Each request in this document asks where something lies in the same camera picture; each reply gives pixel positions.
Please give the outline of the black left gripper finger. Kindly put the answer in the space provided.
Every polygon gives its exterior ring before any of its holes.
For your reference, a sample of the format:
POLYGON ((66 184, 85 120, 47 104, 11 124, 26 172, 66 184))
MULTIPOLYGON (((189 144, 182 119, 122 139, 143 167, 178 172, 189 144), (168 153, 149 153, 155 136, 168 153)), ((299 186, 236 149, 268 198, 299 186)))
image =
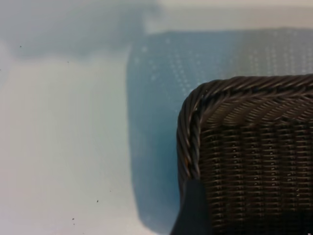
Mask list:
POLYGON ((188 180, 172 235, 208 234, 208 210, 205 190, 199 180, 188 180))

